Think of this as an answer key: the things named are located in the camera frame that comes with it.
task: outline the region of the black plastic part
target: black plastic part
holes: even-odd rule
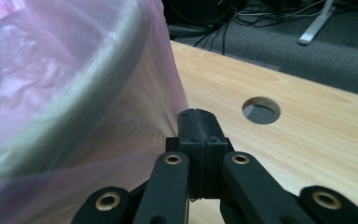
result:
[[[253,156],[228,153],[222,173],[249,223],[314,223]]]
[[[243,215],[241,209],[237,206],[226,204],[223,200],[220,201],[220,213],[226,224],[248,224],[246,217]]]
[[[118,195],[116,197],[117,205],[109,210],[101,211],[97,209],[98,200],[106,193],[114,193]],[[112,197],[105,197],[100,201],[102,204],[112,204]],[[131,205],[130,194],[120,188],[108,187],[100,189],[92,193],[86,202],[77,211],[73,224],[119,224],[119,223],[130,223],[129,218],[130,205]]]
[[[331,189],[320,186],[302,189],[299,202],[318,223],[358,224],[358,206]]]
[[[139,204],[141,203],[142,197],[144,197],[147,183],[148,183],[148,181],[144,182],[142,185],[138,186],[136,189],[133,189],[130,192],[131,212],[130,212],[129,216],[131,216],[131,218],[129,220],[131,221],[131,223],[133,221],[133,218],[135,217],[136,210],[138,209]]]
[[[214,114],[188,109],[178,115],[179,137],[167,139],[167,151],[180,151],[190,158],[190,199],[219,199],[223,187],[221,165],[233,151]]]
[[[156,161],[133,223],[187,223],[189,159],[167,152]]]

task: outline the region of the bolt hole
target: bolt hole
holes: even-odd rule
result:
[[[178,164],[181,161],[182,161],[182,158],[180,158],[179,156],[176,156],[176,155],[170,155],[165,158],[165,162],[167,162],[168,164],[171,164],[171,165]]]
[[[116,192],[106,192],[95,203],[95,207],[100,211],[109,211],[120,203],[120,195]]]
[[[337,210],[342,206],[336,196],[327,192],[316,191],[312,194],[312,198],[317,204],[324,208]]]
[[[242,155],[235,155],[231,159],[237,164],[246,164],[250,161],[247,157]]]

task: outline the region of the wooden table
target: wooden table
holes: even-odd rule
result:
[[[320,185],[358,205],[358,95],[172,42],[190,107],[214,113],[234,148],[255,156],[296,195]],[[264,96],[281,109],[268,125],[242,114]],[[190,204],[189,223],[223,223],[218,201]]]

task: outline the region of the plastic bag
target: plastic bag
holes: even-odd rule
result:
[[[149,177],[187,108],[159,0],[1,1],[0,223]]]

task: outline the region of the cable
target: cable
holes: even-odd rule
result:
[[[239,25],[243,25],[243,26],[251,26],[251,25],[255,26],[255,24],[257,24],[258,22],[261,22],[261,21],[263,21],[263,20],[266,20],[266,19],[268,19],[268,18],[271,17],[271,16],[272,16],[272,14],[271,14],[271,15],[267,15],[267,16],[265,16],[265,17],[259,16],[255,21],[245,21],[245,20],[240,19],[240,18],[235,18],[234,21],[235,21],[236,23],[238,23]]]
[[[223,32],[223,40],[222,40],[222,55],[226,54],[226,33],[231,20],[227,21],[225,32]]]
[[[306,17],[315,17],[315,16],[321,14],[321,12],[322,12],[322,11],[319,10],[318,12],[315,12],[315,13],[313,13],[313,14],[309,14],[309,15],[293,15],[293,17],[304,17],[304,18],[306,18]]]
[[[189,18],[187,18],[186,16],[184,16],[181,12],[179,12],[173,5],[173,3],[171,2],[171,0],[166,0],[167,3],[170,5],[171,9],[173,10],[174,13],[176,13],[176,15],[178,15],[182,20],[194,23],[194,24],[211,24],[211,23],[220,23],[222,22],[222,20],[225,20],[225,17],[227,16],[227,14],[230,13],[230,11],[232,11],[232,13],[236,12],[237,9],[235,7],[229,7],[228,9],[226,9],[221,15],[219,15],[216,19],[211,20],[211,21],[193,21]]]
[[[208,33],[208,34],[206,34],[206,35],[204,35],[199,41],[197,41],[194,45],[193,45],[193,47],[196,47],[203,39],[205,39],[208,35],[210,35],[212,32],[210,32],[210,33]]]
[[[238,16],[264,16],[264,15],[274,15],[272,12],[261,12],[261,13],[237,13]]]
[[[255,24],[254,27],[268,27],[268,26],[273,26],[273,25],[276,25],[276,24],[279,24],[281,22],[284,21],[284,17],[280,17],[280,19],[278,21],[275,21],[275,22],[272,22],[270,24],[266,24],[266,25],[257,25]]]
[[[216,35],[213,37],[212,41],[211,41],[211,46],[209,47],[209,51],[212,50],[213,48],[213,42],[215,41],[215,39],[219,36],[220,33],[220,29],[217,30]]]
[[[204,42],[204,44],[202,45],[202,49],[205,48],[206,44],[208,43],[208,39],[209,39],[209,37],[211,37],[211,35],[212,35],[212,33],[209,33],[208,36],[206,37],[205,42]]]
[[[294,16],[294,15],[296,15],[296,14],[298,14],[298,13],[300,13],[300,12],[304,11],[304,10],[307,10],[307,9],[308,9],[308,8],[310,8],[310,7],[316,6],[316,5],[318,5],[318,4],[322,3],[322,2],[324,2],[324,0],[320,0],[319,2],[316,2],[316,3],[310,4],[309,6],[304,7],[304,8],[302,8],[301,10],[299,10],[299,11],[297,11],[297,12],[293,13],[293,14],[290,14],[290,15],[284,16],[284,17],[291,17],[291,16]]]

